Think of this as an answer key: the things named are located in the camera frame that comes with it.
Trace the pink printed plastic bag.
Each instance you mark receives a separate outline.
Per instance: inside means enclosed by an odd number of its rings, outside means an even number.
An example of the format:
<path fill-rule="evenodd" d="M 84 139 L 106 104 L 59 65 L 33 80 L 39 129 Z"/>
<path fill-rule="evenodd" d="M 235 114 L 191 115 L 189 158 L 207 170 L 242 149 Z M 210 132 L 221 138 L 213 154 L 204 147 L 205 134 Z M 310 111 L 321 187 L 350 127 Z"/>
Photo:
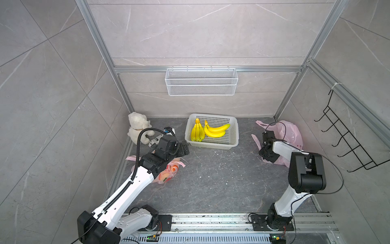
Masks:
<path fill-rule="evenodd" d="M 180 157 L 173 158 L 170 154 L 159 157 L 154 152 L 147 153 L 139 158 L 137 167 L 133 166 L 132 174 L 125 183 L 144 187 L 151 183 L 163 184 L 177 174 L 180 166 L 185 167 Z"/>

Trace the plain pink plastic bag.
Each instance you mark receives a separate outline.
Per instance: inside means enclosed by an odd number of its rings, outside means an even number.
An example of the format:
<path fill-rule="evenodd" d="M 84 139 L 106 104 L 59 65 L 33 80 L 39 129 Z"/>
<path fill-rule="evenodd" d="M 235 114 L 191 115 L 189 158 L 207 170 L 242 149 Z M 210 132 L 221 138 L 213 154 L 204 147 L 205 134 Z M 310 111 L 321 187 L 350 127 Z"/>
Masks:
<path fill-rule="evenodd" d="M 265 129 L 267 131 L 273 131 L 276 139 L 283 139 L 287 143 L 297 147 L 298 149 L 303 149 L 303 145 L 304 145 L 303 138 L 302 138 L 302 135 L 301 135 L 298 127 L 295 124 L 288 122 L 288 121 L 284 121 L 284 120 L 279 121 L 277 123 L 271 123 L 272 125 L 263 123 L 262 121 L 256 121 L 256 123 L 260 127 L 262 127 L 263 129 Z M 264 146 L 262 146 L 261 142 L 256 137 L 256 135 L 251 134 L 251 136 L 252 136 L 254 142 L 256 143 L 256 145 L 258 146 L 259 150 L 262 147 L 264 147 Z M 262 160 L 265 163 L 271 164 L 270 161 L 267 161 L 265 159 L 262 159 Z M 287 168 L 289 168 L 289 166 L 290 166 L 289 160 L 282 157 L 282 156 L 280 156 L 273 164 L 284 165 Z"/>

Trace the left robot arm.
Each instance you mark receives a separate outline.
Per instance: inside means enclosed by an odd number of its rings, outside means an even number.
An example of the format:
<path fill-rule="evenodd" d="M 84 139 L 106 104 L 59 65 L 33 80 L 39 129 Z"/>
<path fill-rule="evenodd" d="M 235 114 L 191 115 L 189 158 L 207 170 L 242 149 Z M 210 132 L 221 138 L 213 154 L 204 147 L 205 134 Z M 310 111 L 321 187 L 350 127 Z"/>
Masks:
<path fill-rule="evenodd" d="M 158 145 L 143 157 L 137 149 L 132 175 L 94 211 L 84 211 L 77 219 L 78 241 L 83 244 L 118 244 L 138 230 L 162 231 L 158 211 L 149 205 L 124 216 L 137 196 L 150 185 L 168 164 L 188 155 L 186 141 L 164 133 Z"/>

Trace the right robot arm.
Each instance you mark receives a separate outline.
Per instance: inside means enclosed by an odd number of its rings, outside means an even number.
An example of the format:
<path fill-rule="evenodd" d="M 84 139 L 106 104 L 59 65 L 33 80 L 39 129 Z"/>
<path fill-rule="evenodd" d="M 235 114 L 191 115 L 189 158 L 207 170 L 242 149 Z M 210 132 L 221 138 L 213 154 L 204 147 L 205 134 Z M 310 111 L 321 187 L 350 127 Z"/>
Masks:
<path fill-rule="evenodd" d="M 286 227 L 297 208 L 310 196 L 326 188 L 323 157 L 306 152 L 286 141 L 277 139 L 273 131 L 262 134 L 260 156 L 275 163 L 279 158 L 289 160 L 288 187 L 282 197 L 273 203 L 266 218 L 269 229 L 276 231 Z"/>

